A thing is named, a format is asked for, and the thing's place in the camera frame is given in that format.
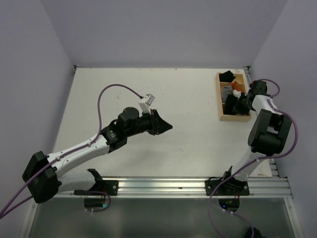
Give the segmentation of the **black underwear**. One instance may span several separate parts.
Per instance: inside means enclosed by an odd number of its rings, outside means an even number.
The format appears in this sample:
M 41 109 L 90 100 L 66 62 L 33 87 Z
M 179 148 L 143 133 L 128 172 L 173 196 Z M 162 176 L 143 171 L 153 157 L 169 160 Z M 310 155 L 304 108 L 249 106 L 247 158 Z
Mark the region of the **black underwear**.
M 237 111 L 234 109 L 237 102 L 238 102 L 237 97 L 235 97 L 232 94 L 228 95 L 224 104 L 223 113 L 225 115 L 237 115 Z

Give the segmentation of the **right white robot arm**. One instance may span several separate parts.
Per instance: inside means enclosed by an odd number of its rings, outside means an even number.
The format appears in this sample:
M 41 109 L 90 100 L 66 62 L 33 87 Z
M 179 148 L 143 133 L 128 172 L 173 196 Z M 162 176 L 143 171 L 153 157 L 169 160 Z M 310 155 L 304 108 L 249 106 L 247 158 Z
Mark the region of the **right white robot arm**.
M 223 176 L 220 188 L 225 194 L 233 194 L 239 187 L 243 188 L 253 171 L 267 159 L 282 158 L 290 154 L 290 151 L 282 155 L 287 137 L 292 125 L 295 123 L 291 117 L 279 110 L 273 102 L 273 98 L 280 92 L 270 95 L 267 92 L 267 83 L 275 83 L 269 79 L 255 80 L 250 84 L 247 93 L 242 93 L 231 111 L 247 115 L 251 111 L 256 113 L 256 120 L 248 136 L 248 149 L 245 155 L 230 167 Z

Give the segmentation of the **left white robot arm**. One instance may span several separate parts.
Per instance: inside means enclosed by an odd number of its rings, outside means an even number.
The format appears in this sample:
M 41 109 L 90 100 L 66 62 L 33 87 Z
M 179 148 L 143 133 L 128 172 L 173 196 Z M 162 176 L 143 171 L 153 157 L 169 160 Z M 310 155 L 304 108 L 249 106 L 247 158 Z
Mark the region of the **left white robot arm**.
M 141 115 L 136 108 L 128 107 L 87 141 L 57 153 L 46 155 L 39 151 L 33 154 L 22 178 L 38 204 L 69 190 L 89 191 L 96 195 L 103 190 L 99 173 L 95 169 L 87 169 L 81 174 L 72 174 L 72 169 L 121 148 L 131 136 L 144 132 L 160 135 L 172 128 L 156 109 Z

